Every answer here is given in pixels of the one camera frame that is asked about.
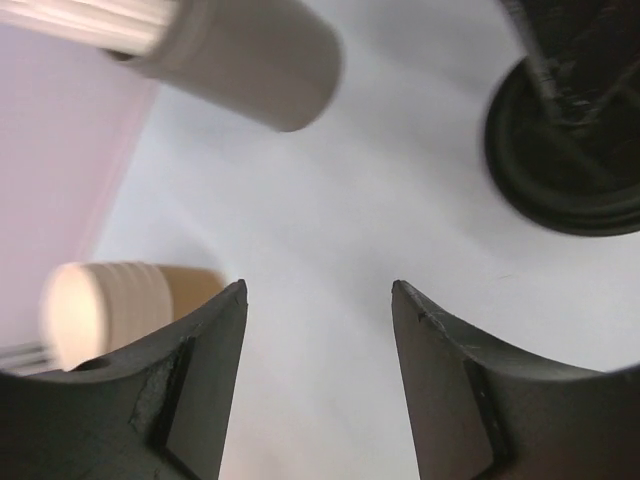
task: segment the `wall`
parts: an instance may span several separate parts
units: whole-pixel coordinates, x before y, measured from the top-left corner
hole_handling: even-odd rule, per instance
[[[0,345],[37,338],[39,291],[84,258],[153,83],[81,45],[0,25]]]

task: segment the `stack of paper cups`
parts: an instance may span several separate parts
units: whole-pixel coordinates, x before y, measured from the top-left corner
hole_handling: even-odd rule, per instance
[[[122,348],[224,288],[210,270],[135,263],[68,264],[47,282],[41,325],[59,368]]]

